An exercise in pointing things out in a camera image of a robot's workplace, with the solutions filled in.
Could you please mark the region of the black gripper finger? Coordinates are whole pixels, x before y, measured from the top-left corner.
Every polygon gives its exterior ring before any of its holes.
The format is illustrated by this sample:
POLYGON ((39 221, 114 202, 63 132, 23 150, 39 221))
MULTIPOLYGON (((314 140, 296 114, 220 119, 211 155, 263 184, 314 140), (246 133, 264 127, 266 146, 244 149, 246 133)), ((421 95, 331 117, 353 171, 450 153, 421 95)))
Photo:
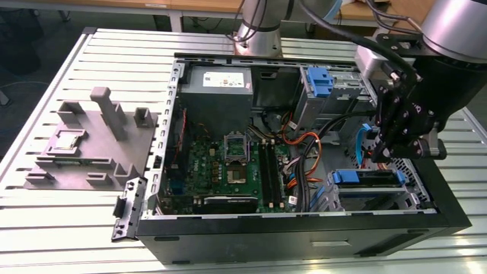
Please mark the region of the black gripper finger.
POLYGON ((410 120, 407 96, 413 87, 413 84, 398 83, 393 88, 381 86, 378 89, 375 123, 379 132, 378 144, 371 156, 374 163, 385 163, 390 158, 413 155, 414 137, 407 129, 410 120))
POLYGON ((430 146, 429 141, 419 138, 410 143, 393 145, 389 151, 391 158, 445 160, 447 157, 447 150, 442 139, 437 139, 434 146, 430 146))

